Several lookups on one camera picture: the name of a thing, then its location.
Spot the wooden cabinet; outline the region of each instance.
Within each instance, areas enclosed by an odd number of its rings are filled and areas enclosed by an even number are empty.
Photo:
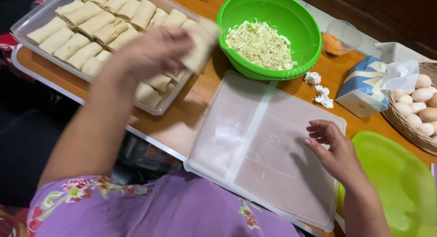
[[[304,0],[381,42],[437,59],[436,0]]]

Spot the egg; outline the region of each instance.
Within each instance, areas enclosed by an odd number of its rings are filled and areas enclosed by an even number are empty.
[[[434,122],[437,121],[437,108],[427,107],[426,109],[419,112],[419,117],[423,122]]]
[[[432,134],[434,134],[434,127],[430,123],[420,124],[419,127],[417,128],[417,130],[426,136],[431,136]]]
[[[412,97],[410,95],[402,95],[402,97],[399,98],[399,100],[396,102],[411,105],[412,104]]]
[[[410,90],[406,89],[404,95],[411,95],[414,92],[414,90],[416,89],[410,89]]]
[[[431,92],[433,92],[433,94],[437,93],[437,88],[434,88],[433,86],[429,87],[428,89],[431,90]]]
[[[402,95],[404,95],[405,90],[403,89],[395,89],[393,90],[393,98],[395,99],[395,101],[399,100],[399,98],[402,97]]]
[[[413,102],[410,105],[411,112],[413,114],[419,113],[419,111],[422,111],[423,109],[427,108],[427,105],[424,102]]]
[[[412,114],[411,107],[407,104],[395,103],[395,106],[404,117],[408,117]]]
[[[407,121],[413,128],[418,128],[422,124],[422,120],[416,114],[411,114],[408,116]]]
[[[434,93],[433,97],[427,101],[427,105],[430,107],[437,107],[437,93]]]
[[[419,74],[416,81],[416,88],[429,88],[431,87],[431,78],[425,74]]]
[[[437,122],[431,122],[434,127],[434,135],[437,135]]]
[[[420,88],[420,89],[416,89],[411,94],[411,97],[414,101],[425,102],[433,97],[433,93],[431,92],[431,90],[427,88]]]

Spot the wooden table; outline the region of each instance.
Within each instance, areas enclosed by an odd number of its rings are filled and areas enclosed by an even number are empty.
[[[174,1],[194,13],[215,20],[216,14],[225,0],[208,0],[208,2],[202,0]],[[39,78],[86,100],[89,83],[85,80],[58,67],[28,48],[22,47],[17,52],[16,57],[19,64],[37,74]],[[364,57],[357,51],[336,57],[322,52],[312,71],[318,72],[322,76],[321,84],[330,89],[331,94],[329,96],[335,99],[347,71]],[[176,151],[177,154],[187,156],[199,129],[203,114],[211,102],[225,71],[228,69],[233,69],[233,66],[222,50],[217,48],[205,68],[205,73],[201,76],[193,76],[190,79],[163,116],[152,116],[139,108],[135,108],[133,115],[139,120],[132,124],[132,128],[169,148],[170,151]],[[304,83],[302,77],[281,81],[278,83],[277,88],[310,103],[313,102],[312,99],[316,95],[314,86]],[[413,152],[428,167],[431,163],[437,163],[437,157],[411,144],[380,113],[360,119],[336,102],[334,102],[333,109],[327,110],[347,121],[346,136],[349,138],[362,130],[372,130],[401,144]],[[337,232],[335,234],[325,233],[325,235],[341,236]]]

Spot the tissue box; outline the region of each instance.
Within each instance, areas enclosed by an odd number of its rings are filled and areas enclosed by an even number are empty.
[[[381,90],[386,67],[375,56],[364,58],[349,70],[335,101],[359,118],[387,110],[390,90]]]

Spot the wicker basket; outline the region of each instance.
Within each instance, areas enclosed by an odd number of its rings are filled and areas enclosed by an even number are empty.
[[[432,86],[437,88],[437,61],[419,61],[419,68],[420,73],[428,75],[432,80]],[[401,134],[416,146],[430,154],[437,155],[437,142],[431,137],[422,134],[407,122],[407,119],[395,106],[393,92],[390,93],[389,108],[383,111],[382,114]]]

